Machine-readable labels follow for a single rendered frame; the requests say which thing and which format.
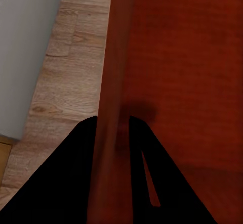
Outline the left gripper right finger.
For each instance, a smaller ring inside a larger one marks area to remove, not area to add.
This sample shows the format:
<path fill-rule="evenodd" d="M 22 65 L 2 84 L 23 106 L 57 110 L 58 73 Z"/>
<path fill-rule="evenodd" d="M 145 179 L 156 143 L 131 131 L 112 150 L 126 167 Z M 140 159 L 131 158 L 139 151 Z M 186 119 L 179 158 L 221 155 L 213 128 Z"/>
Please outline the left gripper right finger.
<path fill-rule="evenodd" d="M 129 117 L 133 224 L 217 224 L 148 124 Z M 142 152 L 161 207 L 150 202 Z"/>

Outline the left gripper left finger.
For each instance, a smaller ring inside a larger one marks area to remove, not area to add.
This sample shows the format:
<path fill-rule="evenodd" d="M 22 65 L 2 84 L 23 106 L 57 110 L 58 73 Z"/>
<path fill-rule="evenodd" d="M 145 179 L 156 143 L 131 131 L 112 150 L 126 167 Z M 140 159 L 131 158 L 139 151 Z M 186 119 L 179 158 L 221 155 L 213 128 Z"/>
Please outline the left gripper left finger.
<path fill-rule="evenodd" d="M 0 224 L 86 224 L 97 116 L 81 121 L 0 211 Z"/>

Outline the storage box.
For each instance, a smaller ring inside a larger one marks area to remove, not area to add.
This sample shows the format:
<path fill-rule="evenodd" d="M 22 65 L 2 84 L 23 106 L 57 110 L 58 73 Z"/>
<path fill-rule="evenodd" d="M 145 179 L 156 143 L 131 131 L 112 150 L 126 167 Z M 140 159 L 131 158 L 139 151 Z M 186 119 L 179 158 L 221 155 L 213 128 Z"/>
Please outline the storage box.
<path fill-rule="evenodd" d="M 217 224 L 243 224 L 243 0 L 111 0 L 86 224 L 133 224 L 130 116 Z"/>

